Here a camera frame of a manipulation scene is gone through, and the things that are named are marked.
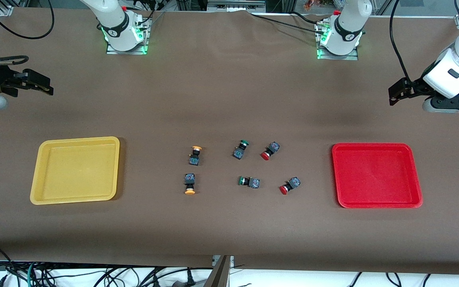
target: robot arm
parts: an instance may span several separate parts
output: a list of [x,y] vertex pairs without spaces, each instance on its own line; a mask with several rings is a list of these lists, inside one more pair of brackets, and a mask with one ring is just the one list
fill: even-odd
[[330,31],[320,44],[335,55],[347,55],[359,44],[373,7],[370,0],[349,0],[340,15],[328,18]]
[[[454,1],[459,13],[459,0]],[[389,103],[404,98],[429,96],[423,109],[429,112],[459,112],[459,36],[441,52],[421,78],[408,83],[402,78],[389,88]]]
[[118,0],[80,1],[93,11],[113,49],[129,51],[143,42],[143,16],[121,7]]

